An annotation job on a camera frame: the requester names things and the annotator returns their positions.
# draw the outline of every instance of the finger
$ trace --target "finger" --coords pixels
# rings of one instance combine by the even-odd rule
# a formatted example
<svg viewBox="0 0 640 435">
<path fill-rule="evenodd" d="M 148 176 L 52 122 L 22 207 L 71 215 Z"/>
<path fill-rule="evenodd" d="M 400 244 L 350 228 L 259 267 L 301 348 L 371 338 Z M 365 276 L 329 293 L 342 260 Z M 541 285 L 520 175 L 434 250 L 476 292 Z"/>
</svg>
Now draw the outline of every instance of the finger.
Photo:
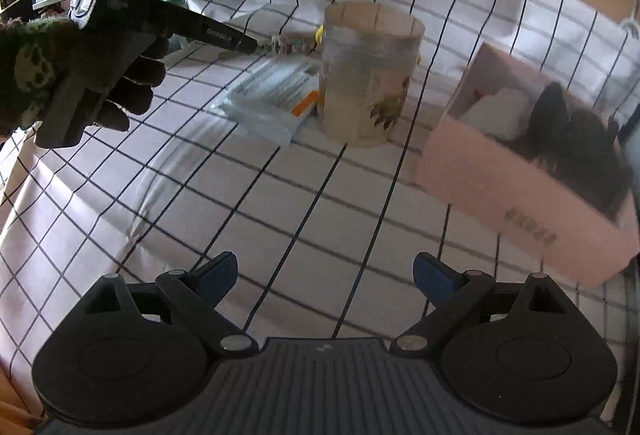
<svg viewBox="0 0 640 435">
<path fill-rule="evenodd" d="M 124 73 L 124 77 L 137 84 L 158 86 L 164 79 L 164 63 L 138 58 Z"/>
<path fill-rule="evenodd" d="M 136 84 L 129 79 L 122 78 L 109 94 L 109 100 L 113 101 L 135 115 L 142 115 L 154 98 L 154 92 L 150 86 Z"/>
<path fill-rule="evenodd" d="M 118 131 L 127 131 L 129 130 L 129 117 L 115 104 L 105 101 L 95 118 L 95 124 Z"/>
<path fill-rule="evenodd" d="M 158 38 L 142 55 L 151 60 L 161 60 L 169 51 L 169 41 Z"/>
</svg>

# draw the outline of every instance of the transparent plastic package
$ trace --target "transparent plastic package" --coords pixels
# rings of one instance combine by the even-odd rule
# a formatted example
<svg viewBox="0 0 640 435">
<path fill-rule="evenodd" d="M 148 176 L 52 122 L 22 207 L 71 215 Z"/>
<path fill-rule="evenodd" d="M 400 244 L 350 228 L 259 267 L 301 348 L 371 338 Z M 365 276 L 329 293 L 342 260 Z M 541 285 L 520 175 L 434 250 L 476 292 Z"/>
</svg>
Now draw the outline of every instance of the transparent plastic package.
<svg viewBox="0 0 640 435">
<path fill-rule="evenodd" d="M 320 63 L 308 56 L 276 57 L 229 87 L 209 110 L 280 145 L 290 144 L 318 100 Z"/>
</svg>

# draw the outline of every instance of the device handle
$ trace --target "device handle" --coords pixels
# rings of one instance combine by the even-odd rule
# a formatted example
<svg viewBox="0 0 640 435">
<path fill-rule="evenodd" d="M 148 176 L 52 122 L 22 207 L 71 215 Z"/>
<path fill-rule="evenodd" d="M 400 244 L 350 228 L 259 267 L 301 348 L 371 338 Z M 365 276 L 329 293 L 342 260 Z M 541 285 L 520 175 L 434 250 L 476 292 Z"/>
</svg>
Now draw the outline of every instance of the device handle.
<svg viewBox="0 0 640 435">
<path fill-rule="evenodd" d="M 253 54 L 258 42 L 239 30 L 203 14 L 161 0 L 148 0 L 148 20 L 166 34 L 178 34 L 221 47 Z"/>
</svg>

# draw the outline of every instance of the hand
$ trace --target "hand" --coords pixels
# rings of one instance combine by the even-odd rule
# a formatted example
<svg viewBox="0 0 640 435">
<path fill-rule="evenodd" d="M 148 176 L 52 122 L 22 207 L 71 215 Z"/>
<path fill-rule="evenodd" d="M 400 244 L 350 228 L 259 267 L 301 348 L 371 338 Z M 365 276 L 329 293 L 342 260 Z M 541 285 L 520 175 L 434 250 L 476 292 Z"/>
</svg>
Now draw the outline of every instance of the hand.
<svg viewBox="0 0 640 435">
<path fill-rule="evenodd" d="M 88 34 L 66 18 L 44 18 L 0 28 L 0 134 L 29 128 L 41 120 L 55 87 L 70 69 L 108 71 L 121 34 Z M 140 115 L 151 105 L 152 87 L 164 79 L 164 64 L 156 61 L 168 49 L 158 39 L 115 84 L 96 124 L 126 131 L 129 118 L 121 109 Z"/>
</svg>

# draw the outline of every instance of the checkered cloth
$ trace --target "checkered cloth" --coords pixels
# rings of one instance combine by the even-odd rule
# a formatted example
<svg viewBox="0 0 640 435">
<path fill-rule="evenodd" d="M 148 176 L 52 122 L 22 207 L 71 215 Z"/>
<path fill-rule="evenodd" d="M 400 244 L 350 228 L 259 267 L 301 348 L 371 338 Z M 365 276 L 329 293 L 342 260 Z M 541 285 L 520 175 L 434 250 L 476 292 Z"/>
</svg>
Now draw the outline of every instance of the checkered cloth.
<svg viewBox="0 0 640 435">
<path fill-rule="evenodd" d="M 257 36 L 311 30 L 338 0 L 188 0 Z M 412 283 L 420 251 L 464 271 L 523 281 L 543 269 L 607 340 L 620 368 L 637 343 L 625 275 L 586 290 L 413 184 L 441 105 L 481 40 L 506 47 L 624 119 L 640 47 L 576 0 L 377 0 L 420 17 L 426 35 L 392 139 L 370 149 L 329 141 L 315 118 L 279 148 L 204 111 L 262 62 L 220 62 L 192 46 L 174 58 L 149 112 L 127 133 L 88 128 L 78 147 L 41 150 L 33 132 L 0 152 L 0 357 L 34 411 L 33 358 L 106 272 L 152 281 L 221 251 L 239 280 L 218 310 L 266 336 L 382 336 L 429 313 Z"/>
</svg>

